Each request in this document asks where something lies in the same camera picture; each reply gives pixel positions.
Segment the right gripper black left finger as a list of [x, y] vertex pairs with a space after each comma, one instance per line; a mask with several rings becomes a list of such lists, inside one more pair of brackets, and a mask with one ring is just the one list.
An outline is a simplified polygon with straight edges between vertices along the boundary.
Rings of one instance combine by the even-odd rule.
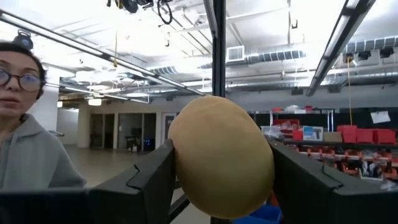
[[93, 224], [168, 224], [175, 150], [166, 140], [131, 168], [90, 190]]

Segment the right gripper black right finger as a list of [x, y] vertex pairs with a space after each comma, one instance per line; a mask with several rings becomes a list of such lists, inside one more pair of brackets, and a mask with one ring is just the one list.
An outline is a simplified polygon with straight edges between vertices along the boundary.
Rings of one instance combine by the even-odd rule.
[[335, 180], [322, 163], [277, 142], [269, 141], [274, 155], [273, 191], [286, 224], [330, 224], [328, 200]]

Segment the brown kiwi fruit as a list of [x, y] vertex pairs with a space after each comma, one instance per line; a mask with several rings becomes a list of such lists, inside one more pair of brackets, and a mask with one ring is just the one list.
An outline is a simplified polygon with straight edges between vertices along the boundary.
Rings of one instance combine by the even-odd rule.
[[272, 192], [274, 156], [246, 110], [219, 96], [189, 102], [172, 121], [176, 173], [189, 201], [211, 217], [257, 210]]

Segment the blue plastic bin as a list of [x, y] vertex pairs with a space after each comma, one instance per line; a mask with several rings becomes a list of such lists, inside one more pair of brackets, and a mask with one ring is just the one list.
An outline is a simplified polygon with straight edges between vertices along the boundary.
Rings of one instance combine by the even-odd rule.
[[250, 215], [233, 220], [233, 224], [280, 224], [281, 218], [279, 207], [264, 204]]

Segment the storage rack with red bins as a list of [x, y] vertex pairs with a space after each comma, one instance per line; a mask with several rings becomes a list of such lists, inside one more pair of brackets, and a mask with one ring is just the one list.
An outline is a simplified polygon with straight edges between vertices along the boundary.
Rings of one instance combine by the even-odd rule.
[[334, 109], [295, 105], [251, 111], [266, 137], [345, 174], [398, 191], [398, 130], [362, 128], [351, 113], [340, 119]]

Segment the white paper sheet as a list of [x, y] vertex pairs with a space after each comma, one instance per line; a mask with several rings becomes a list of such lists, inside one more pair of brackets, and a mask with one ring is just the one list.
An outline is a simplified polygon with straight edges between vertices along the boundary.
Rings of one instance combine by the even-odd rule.
[[388, 111], [375, 111], [371, 112], [370, 115], [373, 124], [387, 123], [391, 121]]

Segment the person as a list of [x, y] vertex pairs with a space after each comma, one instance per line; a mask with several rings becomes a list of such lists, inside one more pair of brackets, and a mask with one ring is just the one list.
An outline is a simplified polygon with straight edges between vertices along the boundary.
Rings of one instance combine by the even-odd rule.
[[[45, 84], [46, 71], [34, 54], [12, 42], [0, 42], [0, 69], [13, 75], [33, 75]], [[62, 143], [28, 110], [39, 91], [25, 91], [12, 78], [0, 86], [0, 189], [84, 187]]]

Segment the long ceiling light fixture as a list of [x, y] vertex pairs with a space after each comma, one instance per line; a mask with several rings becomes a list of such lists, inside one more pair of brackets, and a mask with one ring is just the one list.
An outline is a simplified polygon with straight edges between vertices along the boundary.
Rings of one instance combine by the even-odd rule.
[[376, 0], [345, 0], [305, 96], [313, 96]]

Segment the person's glasses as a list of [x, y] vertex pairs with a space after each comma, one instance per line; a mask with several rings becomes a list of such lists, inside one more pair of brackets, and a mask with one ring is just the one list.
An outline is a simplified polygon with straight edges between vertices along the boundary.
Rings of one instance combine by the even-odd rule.
[[15, 78], [21, 89], [29, 92], [39, 91], [44, 85], [39, 77], [33, 75], [13, 75], [0, 69], [0, 86], [7, 85], [12, 78]]

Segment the silver ceiling air duct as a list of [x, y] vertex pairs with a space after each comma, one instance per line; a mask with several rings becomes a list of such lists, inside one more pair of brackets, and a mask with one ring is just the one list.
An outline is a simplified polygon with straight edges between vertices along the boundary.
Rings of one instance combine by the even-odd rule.
[[[386, 48], [398, 47], [398, 35], [383, 37], [371, 40], [360, 40], [356, 42], [348, 42], [342, 49], [341, 53], [344, 54], [355, 54], [365, 51], [381, 50]], [[273, 51], [273, 52], [259, 52], [255, 54], [245, 55], [242, 60], [237, 61], [226, 61], [227, 67], [238, 67], [240, 65], [254, 65], [257, 63], [264, 62], [278, 62], [286, 60], [295, 60], [305, 58], [307, 56], [306, 51], [303, 49]], [[168, 65], [161, 67], [150, 68], [151, 72], [159, 75], [170, 75], [178, 73], [194, 73], [194, 70], [206, 70], [212, 68], [212, 63], [201, 63], [198, 65], [189, 65], [187, 68], [183, 68], [178, 65]]]

